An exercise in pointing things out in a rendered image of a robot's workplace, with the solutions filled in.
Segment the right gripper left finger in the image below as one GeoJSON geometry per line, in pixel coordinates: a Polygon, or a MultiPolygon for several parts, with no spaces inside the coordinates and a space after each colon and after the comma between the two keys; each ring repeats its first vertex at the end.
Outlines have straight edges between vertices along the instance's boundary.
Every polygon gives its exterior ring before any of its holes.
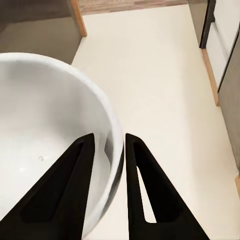
{"type": "Polygon", "coordinates": [[[82,240],[94,156],[94,133],[75,140],[0,221],[0,240],[82,240]]]}

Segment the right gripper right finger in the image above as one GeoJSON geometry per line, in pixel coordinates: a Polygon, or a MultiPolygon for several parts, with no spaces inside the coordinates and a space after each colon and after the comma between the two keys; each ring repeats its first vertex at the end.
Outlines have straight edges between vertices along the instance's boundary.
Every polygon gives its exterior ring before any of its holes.
{"type": "Polygon", "coordinates": [[[125,161],[129,240],[210,240],[145,142],[130,133],[125,161]],[[156,223],[145,220],[137,167],[156,223]]]}

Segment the coffee cup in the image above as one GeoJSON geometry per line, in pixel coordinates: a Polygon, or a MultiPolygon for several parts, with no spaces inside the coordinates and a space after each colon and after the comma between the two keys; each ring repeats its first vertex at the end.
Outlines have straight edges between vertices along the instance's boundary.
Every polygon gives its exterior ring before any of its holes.
{"type": "Polygon", "coordinates": [[[125,158],[118,115],[86,74],[50,56],[0,53],[0,221],[78,138],[95,153],[81,240],[120,184],[125,158]]]}

